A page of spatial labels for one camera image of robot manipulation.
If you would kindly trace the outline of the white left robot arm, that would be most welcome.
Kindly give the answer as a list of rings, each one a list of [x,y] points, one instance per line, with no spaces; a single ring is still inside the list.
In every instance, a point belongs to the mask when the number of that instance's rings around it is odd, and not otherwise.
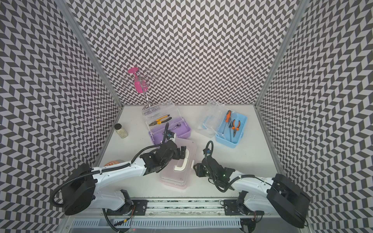
[[[66,181],[54,189],[49,198],[52,206],[62,208],[67,216],[86,209],[128,210],[133,202],[127,190],[109,190],[109,186],[133,177],[159,173],[171,160],[183,159],[176,144],[176,133],[165,126],[161,143],[141,149],[131,161],[112,166],[79,165]]]

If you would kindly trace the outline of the pink toolbox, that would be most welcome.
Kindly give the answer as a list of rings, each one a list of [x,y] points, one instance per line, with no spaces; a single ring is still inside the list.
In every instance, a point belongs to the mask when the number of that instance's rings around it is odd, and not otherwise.
[[[159,173],[161,183],[179,189],[187,187],[189,174],[195,163],[195,155],[197,145],[194,141],[176,138],[176,145],[179,149],[185,147],[185,158],[179,160],[171,160],[168,165]]]

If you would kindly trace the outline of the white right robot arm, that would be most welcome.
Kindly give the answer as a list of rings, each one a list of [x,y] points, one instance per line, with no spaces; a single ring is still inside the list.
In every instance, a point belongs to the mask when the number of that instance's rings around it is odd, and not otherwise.
[[[310,196],[283,174],[273,178],[244,174],[232,168],[224,168],[213,158],[214,144],[209,141],[203,150],[201,163],[194,165],[198,177],[207,177],[218,191],[234,190],[239,193],[236,208],[242,215],[276,214],[297,228],[309,226],[307,215]]]

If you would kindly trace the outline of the purple toolbox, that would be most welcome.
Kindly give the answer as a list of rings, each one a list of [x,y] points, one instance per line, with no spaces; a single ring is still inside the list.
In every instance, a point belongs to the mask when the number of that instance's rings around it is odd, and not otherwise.
[[[186,120],[181,116],[178,107],[172,101],[159,103],[147,110],[142,110],[142,115],[148,128],[149,136],[154,145],[161,143],[163,140],[164,130],[167,123],[169,124],[168,130],[181,123],[179,128],[172,131],[176,133],[178,138],[188,139],[191,135],[191,128]],[[150,123],[165,115],[170,115],[172,119],[159,125],[149,126]]]

